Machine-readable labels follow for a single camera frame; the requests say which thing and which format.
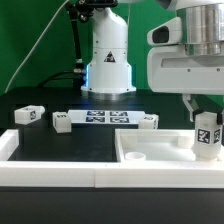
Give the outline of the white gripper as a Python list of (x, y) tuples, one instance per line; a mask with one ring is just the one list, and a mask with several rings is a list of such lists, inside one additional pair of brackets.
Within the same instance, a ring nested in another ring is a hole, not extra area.
[[(152, 91), (180, 93), (194, 122), (200, 112), (190, 94), (224, 95), (224, 53), (187, 56), (183, 46), (164, 46), (150, 50), (147, 78)], [(217, 125), (223, 125), (223, 111), (217, 113)]]

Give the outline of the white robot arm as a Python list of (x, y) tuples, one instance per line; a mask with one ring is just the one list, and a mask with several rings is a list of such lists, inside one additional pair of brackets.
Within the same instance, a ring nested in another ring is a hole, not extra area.
[[(193, 94), (224, 95), (224, 0), (155, 0), (176, 16), (150, 30), (147, 79), (152, 91), (180, 93), (195, 122)], [(93, 57), (83, 89), (93, 96), (133, 92), (126, 22), (106, 2), (93, 2)]]

